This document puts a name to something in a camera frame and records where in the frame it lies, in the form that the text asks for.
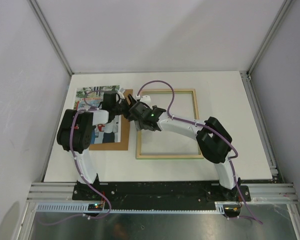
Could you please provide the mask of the green wooden photo frame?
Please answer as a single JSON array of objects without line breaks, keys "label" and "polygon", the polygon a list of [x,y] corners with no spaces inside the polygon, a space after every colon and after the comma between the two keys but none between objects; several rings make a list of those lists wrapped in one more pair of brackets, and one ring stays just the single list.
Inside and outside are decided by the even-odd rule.
[{"label": "green wooden photo frame", "polygon": [[[196,90],[175,89],[169,110],[172,115],[190,121],[199,119]],[[196,140],[169,131],[141,130],[136,137],[137,159],[202,159]]]}]

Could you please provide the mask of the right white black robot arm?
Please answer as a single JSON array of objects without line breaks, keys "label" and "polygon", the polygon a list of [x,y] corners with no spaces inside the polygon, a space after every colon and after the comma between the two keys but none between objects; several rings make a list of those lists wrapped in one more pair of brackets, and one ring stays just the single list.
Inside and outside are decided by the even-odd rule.
[{"label": "right white black robot arm", "polygon": [[232,159],[239,156],[232,145],[232,137],[215,117],[206,121],[177,117],[167,109],[138,100],[128,106],[124,117],[134,121],[138,131],[166,131],[176,133],[197,142],[203,157],[214,164],[219,177],[221,196],[232,201],[239,194],[239,178],[236,175]]}]

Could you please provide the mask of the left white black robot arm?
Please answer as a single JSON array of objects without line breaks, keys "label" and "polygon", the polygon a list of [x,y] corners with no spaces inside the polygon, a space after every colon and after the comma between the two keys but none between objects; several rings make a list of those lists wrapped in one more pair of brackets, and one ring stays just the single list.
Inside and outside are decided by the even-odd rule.
[{"label": "left white black robot arm", "polygon": [[100,196],[94,184],[97,171],[90,151],[127,151],[129,149],[129,108],[133,91],[96,90],[81,99],[83,107],[67,109],[62,117],[56,141],[69,152],[78,172],[78,181],[86,184],[83,194],[90,200]]}]

